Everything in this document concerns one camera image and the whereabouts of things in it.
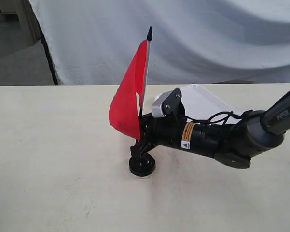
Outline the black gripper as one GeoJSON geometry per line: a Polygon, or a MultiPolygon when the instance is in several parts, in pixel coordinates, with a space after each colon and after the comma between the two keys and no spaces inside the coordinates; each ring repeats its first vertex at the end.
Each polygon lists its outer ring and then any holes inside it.
{"type": "Polygon", "coordinates": [[[162,145],[173,149],[180,149],[183,126],[186,116],[177,116],[174,113],[154,118],[151,113],[138,117],[141,129],[141,139],[130,147],[131,156],[141,158],[143,155],[162,145]]]}

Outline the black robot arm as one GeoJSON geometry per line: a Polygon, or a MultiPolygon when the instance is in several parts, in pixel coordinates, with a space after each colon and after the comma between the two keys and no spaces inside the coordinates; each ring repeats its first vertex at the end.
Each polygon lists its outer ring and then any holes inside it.
{"type": "Polygon", "coordinates": [[[163,93],[149,114],[141,116],[141,138],[130,148],[130,171],[148,176],[155,169],[150,151],[161,145],[215,159],[237,169],[250,167],[251,159],[282,144],[290,129],[290,91],[266,111],[240,115],[222,111],[222,119],[186,116],[176,88],[163,93]]]}

